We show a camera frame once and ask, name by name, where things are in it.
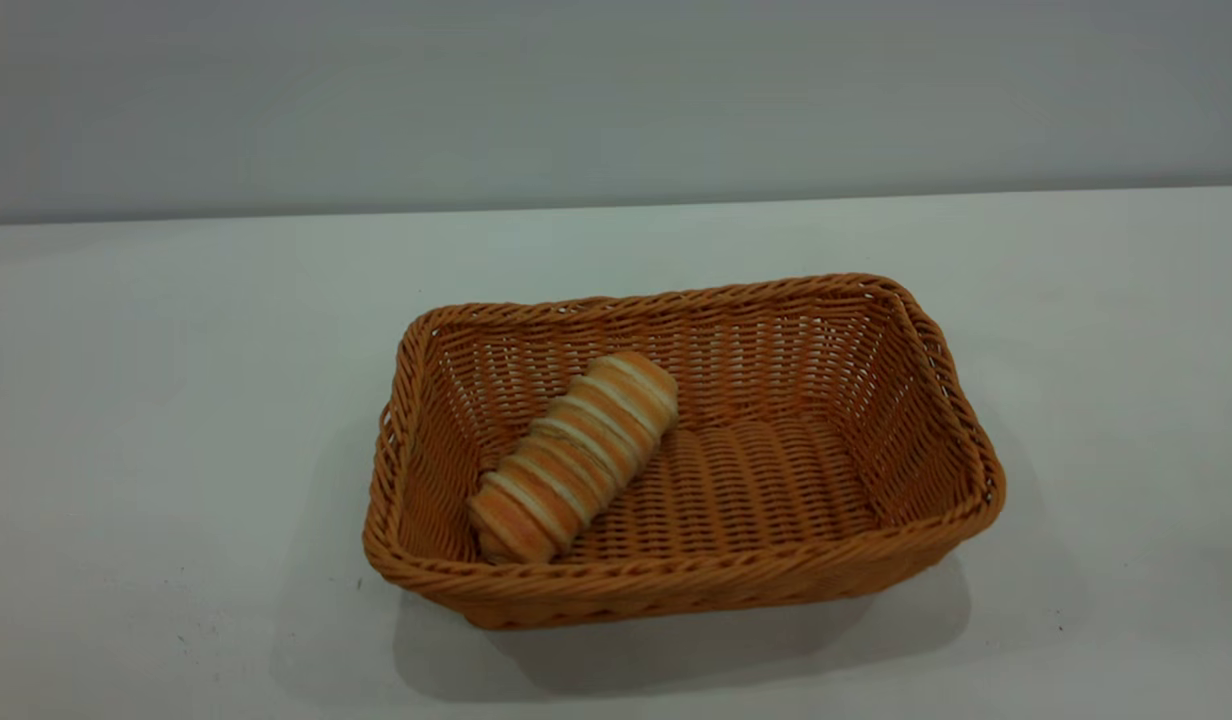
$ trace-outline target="white tabletop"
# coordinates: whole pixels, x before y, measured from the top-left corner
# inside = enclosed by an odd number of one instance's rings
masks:
[[[1009,478],[882,594],[483,632],[363,560],[437,305],[898,279]],[[1232,718],[1232,187],[0,228],[0,718]]]

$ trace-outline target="gray wall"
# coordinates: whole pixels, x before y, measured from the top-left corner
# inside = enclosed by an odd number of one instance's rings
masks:
[[[1232,182],[1232,0],[0,0],[0,222]]]

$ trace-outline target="bread roll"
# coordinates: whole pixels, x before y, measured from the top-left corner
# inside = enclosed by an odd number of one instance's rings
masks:
[[[594,360],[513,455],[483,473],[469,523],[492,562],[548,562],[606,510],[678,423],[678,383],[652,360]]]

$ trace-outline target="pastry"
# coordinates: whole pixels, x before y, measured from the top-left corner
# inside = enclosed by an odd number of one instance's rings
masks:
[[[594,360],[469,498],[492,562],[548,562],[606,510],[678,423],[678,383],[636,353]]]

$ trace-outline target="woven pattern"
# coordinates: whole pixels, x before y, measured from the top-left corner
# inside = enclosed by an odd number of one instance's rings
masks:
[[[479,561],[479,475],[621,350],[674,375],[679,429],[569,555]],[[363,546],[476,625],[561,625],[877,592],[986,529],[1004,491],[940,329],[886,277],[462,305],[398,346]]]

